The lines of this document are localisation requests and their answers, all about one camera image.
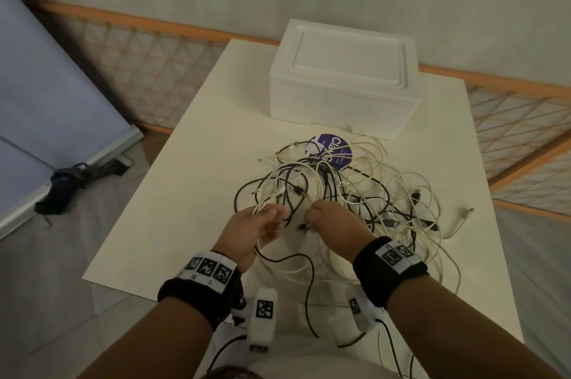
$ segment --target white table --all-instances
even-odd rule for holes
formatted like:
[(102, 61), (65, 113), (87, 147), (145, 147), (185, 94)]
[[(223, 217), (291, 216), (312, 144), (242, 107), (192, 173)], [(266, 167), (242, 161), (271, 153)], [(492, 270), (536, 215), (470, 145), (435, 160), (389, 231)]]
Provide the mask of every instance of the white table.
[[(194, 253), (211, 248), (233, 214), (238, 188), (269, 171), (259, 158), (320, 133), (353, 137), (338, 128), (268, 117), (268, 71), (276, 50), (271, 45), (232, 40), (84, 279), (156, 299), (162, 282)], [(431, 182), (442, 205), (440, 223), (445, 234), (457, 224), (462, 210), (475, 209), (461, 232), (444, 243), (462, 270), (459, 296), (522, 340), (464, 83), (422, 73), (421, 95), (422, 103), (396, 140), (383, 142), (388, 162), (401, 171), (419, 172)], [(453, 289), (457, 274), (446, 258), (444, 267), (444, 285)], [(250, 277), (248, 286), (256, 284)], [(282, 305), (280, 314), (288, 329), (305, 326), (299, 304), (280, 296)], [(350, 339), (356, 331), (353, 327), (347, 331), (351, 334), (343, 334), (344, 325), (339, 325), (343, 320), (329, 320), (335, 325), (333, 334)], [(393, 338), (404, 367), (410, 352), (400, 336)], [(383, 361), (394, 369), (386, 338), (382, 341)], [(351, 350), (378, 362), (376, 333)]]

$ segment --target white device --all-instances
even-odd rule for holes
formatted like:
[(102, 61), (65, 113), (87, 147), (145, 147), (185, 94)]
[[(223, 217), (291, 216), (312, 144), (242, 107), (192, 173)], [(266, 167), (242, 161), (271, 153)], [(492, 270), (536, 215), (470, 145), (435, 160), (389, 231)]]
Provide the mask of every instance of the white device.
[(394, 139), (420, 103), (409, 36), (290, 20), (269, 72), (270, 116)]
[(381, 319), (384, 315), (382, 309), (377, 308), (369, 301), (360, 285), (350, 284), (345, 289), (345, 296), (351, 307), (353, 319), (360, 332), (373, 331), (378, 323), (375, 319)]
[(246, 320), (250, 352), (268, 352), (276, 334), (277, 290), (260, 287), (241, 309), (231, 309), (231, 313)]

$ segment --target orange wooden trim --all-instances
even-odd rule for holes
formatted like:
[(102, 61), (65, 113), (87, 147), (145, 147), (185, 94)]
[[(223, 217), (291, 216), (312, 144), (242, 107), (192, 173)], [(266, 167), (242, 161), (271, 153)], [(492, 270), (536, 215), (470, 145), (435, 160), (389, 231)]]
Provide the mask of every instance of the orange wooden trim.
[(229, 43), (232, 38), (244, 39), (246, 41), (259, 42), (263, 44), (279, 45), (279, 41), (271, 39), (257, 38), (254, 36), (238, 35), (219, 30), (203, 29), (201, 27), (189, 26), (154, 20), (152, 18), (137, 17), (135, 15), (119, 14), (118, 12), (98, 10), (85, 6), (67, 5), (52, 1), (40, 1), (37, 7), (43, 11), (54, 14), (70, 15), (73, 17), (85, 18), (99, 22), (107, 22), (118, 26), (136, 27), (138, 29), (150, 30), (153, 32), (164, 32), (167, 34), (188, 36), (207, 41)]
[(144, 128), (145, 130), (162, 132), (164, 134), (169, 134), (169, 135), (172, 134), (172, 132), (174, 131), (172, 128), (160, 127), (159, 125), (147, 124), (146, 122), (135, 121), (133, 123), (138, 127)]
[(455, 77), (464, 80), (467, 84), (487, 87), (494, 91), (571, 100), (571, 87), (568, 86), (538, 83), (536, 81), (513, 79), (510, 77), (499, 77), (497, 75), (470, 73), (468, 71), (449, 70), (447, 68), (432, 67), (430, 65), (418, 65), (418, 70), (423, 73)]
[(515, 203), (504, 202), (503, 200), (492, 200), (494, 206), (500, 208), (505, 208), (507, 210), (519, 210), (521, 212), (527, 212), (533, 215), (539, 215), (542, 217), (549, 217), (559, 221), (566, 221), (571, 223), (571, 216), (565, 215), (557, 212), (549, 212), (548, 210), (539, 210), (537, 208), (530, 208), (529, 206), (516, 205)]
[(496, 192), (516, 179), (525, 176), (539, 166), (571, 150), (571, 130), (550, 141), (531, 155), (514, 164), (509, 169), (489, 181), (491, 192)]
[[(187, 24), (164, 22), (152, 18), (119, 14), (118, 12), (99, 10), (85, 6), (68, 5), (52, 1), (40, 1), (36, 6), (39, 9), (52, 12), (54, 14), (70, 15), (88, 20), (117, 24), (119, 26), (136, 27), (138, 29), (146, 29), (153, 32), (165, 32), (168, 34), (205, 39), (213, 42), (228, 43), (232, 38), (236, 38), (270, 45), (280, 44), (279, 41), (271, 39), (232, 34), (219, 30), (202, 29), (200, 27), (189, 26)], [(571, 87), (558, 86), (556, 84), (537, 83), (535, 81), (512, 79), (509, 77), (499, 77), (489, 74), (450, 70), (448, 68), (432, 67), (430, 65), (418, 65), (418, 70), (422, 73), (432, 73), (459, 78), (468, 84), (487, 87), (496, 91), (571, 100)]]

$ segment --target wrist-mounted device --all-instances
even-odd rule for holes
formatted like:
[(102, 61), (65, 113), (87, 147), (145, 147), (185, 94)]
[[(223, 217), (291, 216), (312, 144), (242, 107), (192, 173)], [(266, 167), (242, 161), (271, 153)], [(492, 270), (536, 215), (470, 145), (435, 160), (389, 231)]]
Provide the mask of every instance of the wrist-mounted device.
[(244, 302), (241, 273), (235, 262), (226, 256), (206, 251), (196, 254), (176, 278), (167, 280), (157, 296), (177, 298), (201, 313), (216, 330)]
[(399, 241), (381, 236), (367, 244), (353, 261), (363, 291), (376, 307), (387, 307), (404, 280), (428, 275), (426, 264)]

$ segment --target purple sticker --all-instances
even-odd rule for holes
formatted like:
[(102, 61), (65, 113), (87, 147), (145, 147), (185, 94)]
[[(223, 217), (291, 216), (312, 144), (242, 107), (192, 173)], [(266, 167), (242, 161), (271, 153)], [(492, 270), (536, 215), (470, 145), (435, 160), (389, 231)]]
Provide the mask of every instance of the purple sticker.
[(318, 156), (330, 165), (341, 170), (351, 163), (353, 152), (349, 144), (334, 134), (320, 134), (305, 145), (305, 156)]

